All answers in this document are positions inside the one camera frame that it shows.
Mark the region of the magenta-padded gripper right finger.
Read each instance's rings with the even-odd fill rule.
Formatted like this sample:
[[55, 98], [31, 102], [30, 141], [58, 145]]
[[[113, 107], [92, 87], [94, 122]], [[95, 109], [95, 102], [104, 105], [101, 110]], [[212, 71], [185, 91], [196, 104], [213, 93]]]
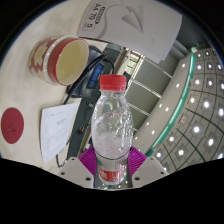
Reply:
[[154, 156], [147, 157], [134, 147], [130, 148], [128, 169], [133, 186], [145, 186], [168, 175]]

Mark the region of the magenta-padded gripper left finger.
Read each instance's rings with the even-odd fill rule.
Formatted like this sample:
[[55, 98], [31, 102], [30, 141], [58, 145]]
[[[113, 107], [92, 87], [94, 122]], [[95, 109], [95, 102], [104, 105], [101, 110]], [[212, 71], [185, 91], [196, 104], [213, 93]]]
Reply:
[[70, 157], [59, 171], [59, 176], [79, 186], [93, 186], [97, 159], [93, 147], [79, 157]]

